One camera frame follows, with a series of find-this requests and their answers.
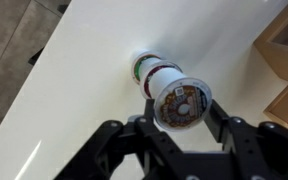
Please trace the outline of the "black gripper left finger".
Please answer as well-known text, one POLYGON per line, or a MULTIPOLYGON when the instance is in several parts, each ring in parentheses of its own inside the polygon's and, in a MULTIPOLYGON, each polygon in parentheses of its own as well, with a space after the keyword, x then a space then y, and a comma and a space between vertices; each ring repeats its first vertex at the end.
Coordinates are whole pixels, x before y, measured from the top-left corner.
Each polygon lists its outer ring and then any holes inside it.
POLYGON ((110 180, 129 154, 137 156, 143 180, 167 180, 163 152, 169 137, 154 125, 153 105, 147 100, 144 114, 125 125, 117 120, 102 123, 54 180, 110 180))

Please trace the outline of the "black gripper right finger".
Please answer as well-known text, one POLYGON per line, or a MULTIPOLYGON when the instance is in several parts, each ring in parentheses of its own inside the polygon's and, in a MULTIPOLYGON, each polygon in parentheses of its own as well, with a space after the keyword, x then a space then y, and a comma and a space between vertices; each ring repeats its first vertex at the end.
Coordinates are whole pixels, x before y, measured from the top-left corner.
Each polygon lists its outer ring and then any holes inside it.
POLYGON ((222 145, 208 170, 211 180, 288 180, 288 129, 270 121, 252 126, 215 100, 205 123, 222 145))

